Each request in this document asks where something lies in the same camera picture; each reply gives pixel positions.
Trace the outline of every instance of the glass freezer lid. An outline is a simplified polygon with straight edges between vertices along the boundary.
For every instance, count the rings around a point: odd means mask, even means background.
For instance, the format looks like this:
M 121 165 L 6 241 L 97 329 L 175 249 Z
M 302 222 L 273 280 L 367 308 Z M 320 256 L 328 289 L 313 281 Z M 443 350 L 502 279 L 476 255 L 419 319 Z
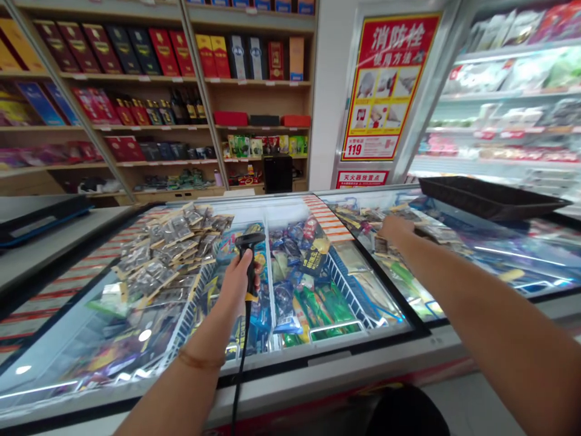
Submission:
M 498 276 L 527 298 L 576 288 L 581 283 L 578 247 L 556 246 L 531 237 L 526 231 L 478 218 L 425 197 L 417 188 L 341 192 L 320 197 L 371 253 L 424 321 L 445 315 L 399 253 L 385 253 L 376 246 L 376 232 L 382 217 L 388 214 L 412 219 L 416 228 L 432 239 Z M 455 236 L 443 236 L 440 230 L 443 228 L 452 229 Z

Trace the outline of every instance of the hand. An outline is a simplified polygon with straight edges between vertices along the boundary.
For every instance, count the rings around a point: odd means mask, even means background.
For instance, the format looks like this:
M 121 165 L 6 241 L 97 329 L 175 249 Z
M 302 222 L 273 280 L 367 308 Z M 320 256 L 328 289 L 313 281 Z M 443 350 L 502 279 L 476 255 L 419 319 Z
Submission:
M 404 233 L 413 233 L 414 229 L 415 226 L 413 222 L 402 217 L 389 215 L 383 220 L 383 226 L 377 234 L 383 239 L 393 240 L 394 236 Z
M 221 305 L 233 311 L 236 316 L 244 313 L 244 300 L 248 287 L 246 271 L 252 261 L 252 250 L 247 249 L 242 259 L 240 256 L 235 256 L 232 259 L 224 275 L 220 297 L 216 304 L 221 302 Z M 254 262 L 254 288 L 257 291 L 260 289 L 260 274 L 262 273 L 262 269 L 262 265 Z

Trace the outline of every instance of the red gift box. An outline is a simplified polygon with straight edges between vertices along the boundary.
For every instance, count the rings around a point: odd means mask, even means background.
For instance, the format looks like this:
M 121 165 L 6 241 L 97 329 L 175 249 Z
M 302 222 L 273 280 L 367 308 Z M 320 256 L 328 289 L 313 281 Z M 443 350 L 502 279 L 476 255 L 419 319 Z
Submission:
M 308 115 L 284 115 L 281 121 L 285 127 L 310 127 Z
M 225 126 L 245 126 L 248 125 L 248 114 L 246 112 L 214 112 L 214 121 L 218 125 Z

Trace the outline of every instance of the person's right hand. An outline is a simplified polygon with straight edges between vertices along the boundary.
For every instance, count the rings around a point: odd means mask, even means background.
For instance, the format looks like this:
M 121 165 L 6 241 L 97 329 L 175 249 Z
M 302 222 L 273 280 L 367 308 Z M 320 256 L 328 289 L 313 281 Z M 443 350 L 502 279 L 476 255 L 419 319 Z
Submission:
M 392 240 L 394 235 L 413 233 L 414 229 L 415 226 L 413 222 L 402 217 L 389 215 L 383 220 L 383 225 L 377 234 L 383 239 Z

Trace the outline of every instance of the black speaker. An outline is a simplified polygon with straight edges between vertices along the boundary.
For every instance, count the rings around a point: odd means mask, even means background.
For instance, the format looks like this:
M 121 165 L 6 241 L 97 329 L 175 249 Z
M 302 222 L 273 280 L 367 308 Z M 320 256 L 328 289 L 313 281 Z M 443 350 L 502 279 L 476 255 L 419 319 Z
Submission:
M 292 157 L 276 154 L 262 157 L 264 168 L 264 193 L 292 192 Z

